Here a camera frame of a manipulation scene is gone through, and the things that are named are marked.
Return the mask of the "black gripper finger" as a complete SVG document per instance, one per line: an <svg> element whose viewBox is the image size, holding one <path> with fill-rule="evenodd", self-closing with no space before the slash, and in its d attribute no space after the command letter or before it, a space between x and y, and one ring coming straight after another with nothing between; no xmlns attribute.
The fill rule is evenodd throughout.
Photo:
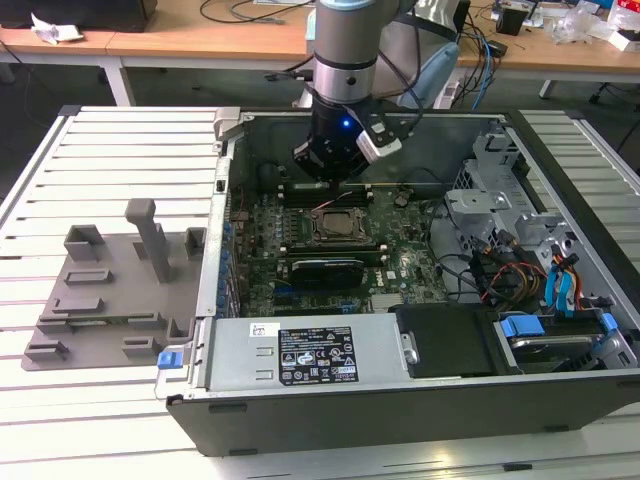
<svg viewBox="0 0 640 480"><path fill-rule="evenodd" d="M304 142L292 151L294 162L315 181L333 189L334 179L327 162L318 156L309 142Z"/></svg>
<svg viewBox="0 0 640 480"><path fill-rule="evenodd" d="M333 190L339 191L343 182L357 177L369 166L368 160L359 149L339 150L334 159Z"/></svg>

